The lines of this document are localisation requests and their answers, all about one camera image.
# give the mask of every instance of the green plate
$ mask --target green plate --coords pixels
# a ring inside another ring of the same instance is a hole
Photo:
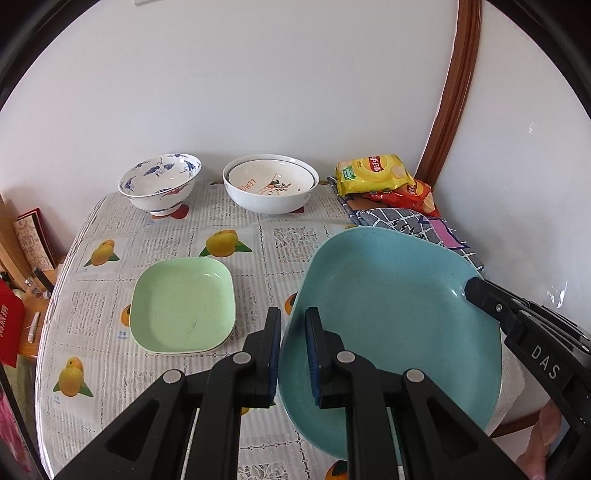
[[[344,409],[320,410],[310,387],[304,312],[380,369],[423,370],[481,428],[501,386],[498,322],[463,294],[476,269],[457,253],[377,227],[345,230],[316,252],[281,344],[279,389],[301,434],[346,459]]]
[[[236,323],[232,276],[207,257],[176,258],[141,274],[131,301],[131,335],[154,353],[217,347]]]

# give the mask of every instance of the red chip bag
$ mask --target red chip bag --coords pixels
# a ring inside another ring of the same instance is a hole
[[[394,208],[407,208],[415,212],[439,218],[439,210],[433,200],[433,189],[421,180],[415,180],[415,185],[402,185],[388,193],[365,193],[363,198],[382,202]]]
[[[25,306],[10,288],[0,281],[0,361],[17,366],[18,343],[21,340]]]

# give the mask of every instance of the green label on bag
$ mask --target green label on bag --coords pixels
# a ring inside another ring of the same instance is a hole
[[[357,178],[355,176],[355,172],[353,171],[353,167],[349,166],[347,168],[344,168],[343,177],[345,178],[345,180],[354,180],[355,178]]]

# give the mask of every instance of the fruit print tablecloth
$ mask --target fruit print tablecloth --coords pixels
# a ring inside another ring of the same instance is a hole
[[[245,336],[262,328],[269,306],[282,308],[285,325],[309,259],[349,225],[327,185],[300,214],[248,212],[223,185],[209,183],[197,183],[184,203],[178,218],[153,219],[110,195],[74,241],[47,313],[35,386],[41,457],[51,476],[166,370],[199,372],[239,351]],[[141,273],[159,260],[207,255],[232,273],[237,318],[229,339],[192,355],[138,346],[128,306]],[[336,459],[304,440],[279,396],[275,402],[242,418],[238,478],[323,479]]]

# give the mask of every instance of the white marker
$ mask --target white marker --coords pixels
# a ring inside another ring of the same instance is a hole
[[[27,342],[29,343],[33,343],[33,340],[35,338],[35,331],[37,330],[37,322],[39,321],[40,314],[41,312],[35,312],[35,315],[33,315],[33,321],[31,322],[31,326],[29,327],[29,336],[27,337]]]

